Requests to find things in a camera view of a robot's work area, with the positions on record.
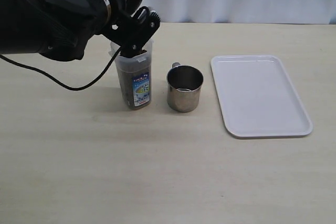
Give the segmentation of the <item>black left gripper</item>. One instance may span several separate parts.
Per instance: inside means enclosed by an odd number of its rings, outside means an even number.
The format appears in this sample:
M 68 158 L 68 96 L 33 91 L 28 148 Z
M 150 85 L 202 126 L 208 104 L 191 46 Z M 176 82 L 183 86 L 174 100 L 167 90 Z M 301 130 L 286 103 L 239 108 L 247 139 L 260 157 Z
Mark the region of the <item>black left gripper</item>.
M 120 55 L 133 58 L 160 27 L 158 13 L 143 6 L 133 16 L 127 13 L 128 0 L 86 0 L 89 17 L 83 25 L 86 35 L 103 35 L 121 47 Z

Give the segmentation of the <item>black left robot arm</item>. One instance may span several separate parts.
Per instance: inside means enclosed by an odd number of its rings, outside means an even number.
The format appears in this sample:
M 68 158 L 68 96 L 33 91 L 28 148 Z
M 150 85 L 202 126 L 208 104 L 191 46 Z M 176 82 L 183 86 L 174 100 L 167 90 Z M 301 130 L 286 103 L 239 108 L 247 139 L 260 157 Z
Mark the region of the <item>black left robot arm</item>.
M 1 53 L 61 62 L 80 60 L 89 39 L 103 35 L 133 57 L 160 26 L 142 0 L 1 0 Z

